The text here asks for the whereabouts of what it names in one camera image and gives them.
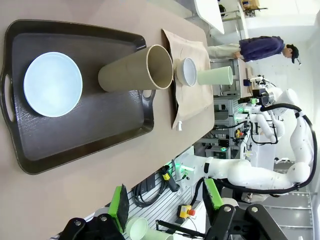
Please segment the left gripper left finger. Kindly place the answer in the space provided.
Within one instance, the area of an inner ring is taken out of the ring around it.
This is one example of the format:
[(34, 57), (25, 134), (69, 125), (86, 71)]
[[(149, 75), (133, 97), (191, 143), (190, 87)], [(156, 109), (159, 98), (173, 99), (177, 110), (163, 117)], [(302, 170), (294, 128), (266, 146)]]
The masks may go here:
[(115, 188), (106, 213), (90, 221), (72, 218), (59, 234), (60, 240), (123, 240), (129, 216), (129, 198), (125, 185)]

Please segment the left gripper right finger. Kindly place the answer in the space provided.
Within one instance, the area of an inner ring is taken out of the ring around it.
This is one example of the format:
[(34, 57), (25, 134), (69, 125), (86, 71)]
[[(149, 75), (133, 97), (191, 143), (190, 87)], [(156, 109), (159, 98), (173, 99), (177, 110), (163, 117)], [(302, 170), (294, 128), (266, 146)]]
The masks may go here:
[(203, 202), (210, 222), (206, 240), (227, 240), (231, 235), (239, 235), (244, 240), (287, 239), (263, 205), (242, 209), (224, 203), (211, 178), (203, 180)]

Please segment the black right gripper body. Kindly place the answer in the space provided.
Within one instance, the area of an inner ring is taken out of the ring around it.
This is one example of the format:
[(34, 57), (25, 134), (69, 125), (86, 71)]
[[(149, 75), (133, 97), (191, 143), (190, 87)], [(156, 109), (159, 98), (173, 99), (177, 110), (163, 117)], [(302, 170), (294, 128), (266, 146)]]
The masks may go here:
[(268, 105), (270, 101), (269, 93), (265, 89), (260, 89), (258, 99), (259, 99), (259, 102), (258, 102), (259, 105), (261, 106)]

